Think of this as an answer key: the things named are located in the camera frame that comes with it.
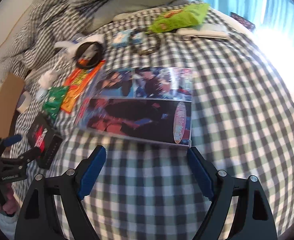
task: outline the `white tape roll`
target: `white tape roll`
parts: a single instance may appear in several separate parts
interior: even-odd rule
[[[32,97],[27,91],[22,93],[17,103],[17,111],[20,112],[21,114],[25,112],[27,108],[29,107],[31,101],[32,101]]]

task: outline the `bed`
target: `bed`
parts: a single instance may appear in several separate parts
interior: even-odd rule
[[[28,22],[14,36],[3,59],[5,74],[12,72],[25,77],[28,70],[35,69],[26,78],[26,89],[32,96],[38,91],[36,81],[41,74],[59,59],[53,41],[71,39],[86,28],[107,0],[84,3],[81,9],[71,6],[71,0],[51,1],[50,6],[46,2],[32,5],[34,10]],[[294,88],[284,83],[246,31],[228,16],[210,9],[205,22],[225,25],[230,31],[228,41],[185,41],[174,33],[164,33],[160,35],[160,50],[144,57],[128,48],[111,46],[118,31],[148,26],[160,13],[180,7],[137,12],[96,30],[94,33],[103,34],[106,39],[104,67],[191,67],[194,70],[192,145],[217,169],[235,177],[259,178],[277,233],[281,235],[294,221]],[[44,9],[42,14],[38,14],[40,8]],[[63,73],[55,86],[63,84],[74,66],[62,61],[59,68]],[[30,163],[28,179],[13,185],[17,196],[24,199],[36,174],[61,175],[87,158],[96,145],[103,145],[107,149],[106,164],[83,203],[99,237],[192,239],[210,202],[202,196],[191,174],[186,150],[81,131],[73,126],[81,102],[82,98],[71,114],[61,112],[57,117],[55,126],[64,141],[50,170]],[[12,148],[12,157],[30,148],[26,133],[40,109],[41,104],[33,100],[18,118],[16,132],[23,135],[23,140]],[[72,239],[61,200],[55,201],[63,232]],[[228,236],[235,203],[233,200],[221,233],[223,239]]]

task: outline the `small blue box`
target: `small blue box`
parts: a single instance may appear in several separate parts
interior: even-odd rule
[[[133,29],[125,30],[122,32],[117,33],[113,40],[113,47],[114,48],[122,48],[128,46],[128,40],[129,40],[129,35],[133,31]],[[142,44],[143,43],[143,34],[142,33],[137,33],[133,37],[133,44]]]

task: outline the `cardboard box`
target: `cardboard box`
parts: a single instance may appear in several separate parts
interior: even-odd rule
[[[12,73],[6,77],[0,89],[0,138],[6,138],[10,134],[16,105],[22,94],[25,81]]]

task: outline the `printed photo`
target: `printed photo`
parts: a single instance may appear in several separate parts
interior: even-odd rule
[[[135,69],[134,81],[137,98],[192,101],[191,69],[162,67]]]
[[[105,97],[135,96],[133,75],[131,70],[112,70],[101,77],[96,86],[97,95]]]
[[[144,140],[188,145],[191,103],[92,98],[78,125]]]

